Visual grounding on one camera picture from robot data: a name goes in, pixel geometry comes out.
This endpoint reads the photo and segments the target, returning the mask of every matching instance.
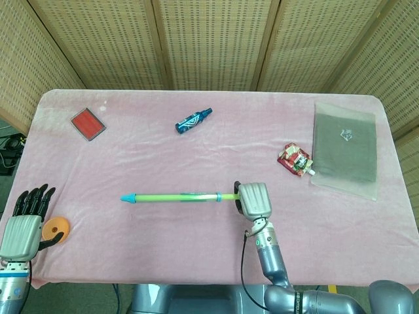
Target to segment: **blue bottle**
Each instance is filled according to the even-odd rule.
[[[194,113],[190,116],[188,116],[183,121],[180,121],[179,123],[175,124],[176,130],[182,134],[185,133],[187,130],[192,129],[195,125],[201,123],[204,121],[204,119],[212,113],[212,109],[208,108],[203,111],[198,111],[197,113]]]

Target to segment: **pink towel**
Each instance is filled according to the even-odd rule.
[[[378,201],[332,192],[277,163],[292,141],[312,151],[316,101],[374,113]],[[88,107],[107,129],[88,142],[70,119]],[[211,107],[179,135],[175,123]],[[53,90],[41,99],[0,223],[24,190],[55,186],[47,218],[71,233],[34,260],[47,282],[239,284],[243,233],[234,202],[123,203],[122,194],[232,193],[266,183],[271,221],[295,285],[419,285],[419,235],[381,102],[372,96]],[[267,283],[255,244],[246,283]]]

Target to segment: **robotic arm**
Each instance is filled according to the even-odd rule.
[[[272,207],[264,183],[234,183],[240,193],[236,206],[253,222],[247,237],[255,237],[263,274],[272,283],[264,295],[265,306],[273,314],[365,314],[351,297],[343,294],[309,290],[296,292],[289,282],[274,227],[268,221]],[[414,314],[412,292],[393,281],[375,281],[369,287],[373,314]]]
[[[0,314],[20,313],[31,282],[31,260],[38,251],[54,245],[64,235],[58,232],[54,239],[41,240],[46,210],[55,188],[48,185],[23,192],[7,220],[0,247]]]

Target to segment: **cable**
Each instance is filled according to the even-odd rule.
[[[244,285],[244,280],[243,280],[243,260],[244,260],[244,249],[246,248],[246,241],[247,241],[247,234],[246,232],[244,233],[244,238],[243,238],[243,251],[242,251],[242,261],[240,262],[240,279],[242,280],[242,286],[244,289],[244,292],[246,292],[247,296],[249,297],[249,299],[256,304],[257,306],[259,306],[261,309],[264,309],[265,311],[269,311],[265,306],[259,304],[255,299],[253,299],[251,297],[251,295],[249,294],[249,292],[246,289],[246,286]]]
[[[5,160],[4,160],[3,155],[1,153],[0,153],[0,158],[1,158],[1,161],[3,163],[4,168],[13,168],[14,166],[16,166],[16,164],[11,165],[11,166],[6,166]]]
[[[117,301],[118,301],[117,314],[120,314],[119,286],[117,283],[113,283],[112,287],[113,287],[113,290],[115,291],[115,294],[117,295]]]
[[[29,261],[29,286],[27,288],[27,292],[26,292],[26,295],[25,295],[24,303],[22,303],[22,306],[21,306],[21,308],[19,310],[19,314],[21,314],[22,311],[24,310],[27,297],[29,296],[29,291],[31,290],[31,285],[32,285],[32,261],[30,260]]]

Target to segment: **cyan pen tip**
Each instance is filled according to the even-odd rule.
[[[131,193],[131,194],[122,195],[120,197],[120,200],[121,201],[128,201],[128,202],[130,202],[132,204],[135,204],[135,202],[136,202],[136,194],[135,193]]]

